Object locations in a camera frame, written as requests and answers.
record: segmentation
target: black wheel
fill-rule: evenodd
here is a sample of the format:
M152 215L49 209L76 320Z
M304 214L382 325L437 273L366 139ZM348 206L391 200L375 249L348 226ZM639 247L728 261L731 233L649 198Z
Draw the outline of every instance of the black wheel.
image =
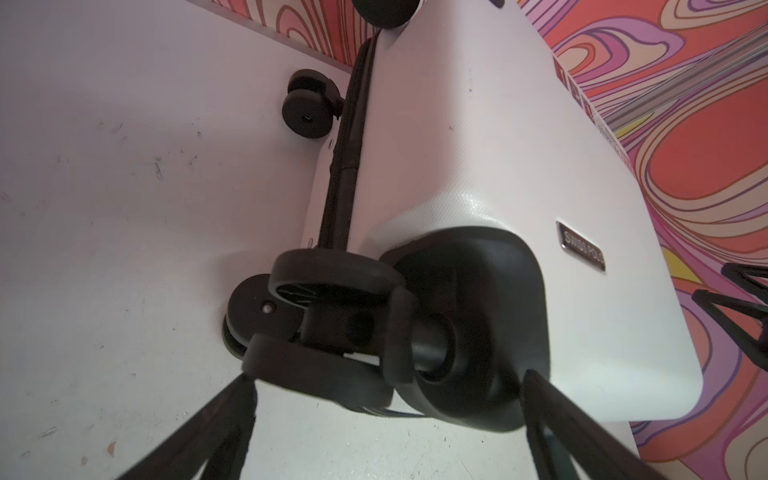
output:
M243 373L348 409L385 408L392 402L393 388L378 367L265 335L253 335Z
M397 286L405 286L405 280L390 265L324 248L287 251L270 274L270 293L302 308L315 300L377 303Z
M336 118L341 116L344 99L341 98L339 87L333 83L333 80L317 70L305 68L291 75L290 80L288 80L288 93L294 90L311 90L319 93L331 104L333 116Z
M333 108L319 93L294 90L283 102L283 120L305 138L322 138L333 127Z
M366 22L379 28L397 28L411 19L419 0L352 0Z
M288 341L301 326L304 310L270 294L269 281L269 274L243 280L227 303L222 337L227 350L237 358L243 358L254 333Z

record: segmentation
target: psychedelic patterned wall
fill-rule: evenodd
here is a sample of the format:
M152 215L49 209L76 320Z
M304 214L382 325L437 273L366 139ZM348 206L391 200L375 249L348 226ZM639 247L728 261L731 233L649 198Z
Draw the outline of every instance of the psychedelic patterned wall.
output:
M214 1L348 65L372 34L350 0ZM603 115L768 22L768 0L518 4ZM768 478L768 373L690 298L705 288L753 300L720 268L768 265L768 57L696 85L615 133L646 197L704 374L703 395L686 417L632 424L641 457L670 480ZM760 331L730 314L753 335Z

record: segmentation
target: metal nameplate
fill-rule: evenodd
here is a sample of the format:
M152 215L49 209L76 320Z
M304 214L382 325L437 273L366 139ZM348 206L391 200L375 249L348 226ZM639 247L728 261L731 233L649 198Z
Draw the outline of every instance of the metal nameplate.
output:
M600 250L597 245L584 239L581 235L560 222L558 222L558 231L560 232L560 245L562 245L564 249L576 253L600 270L605 271L603 251Z

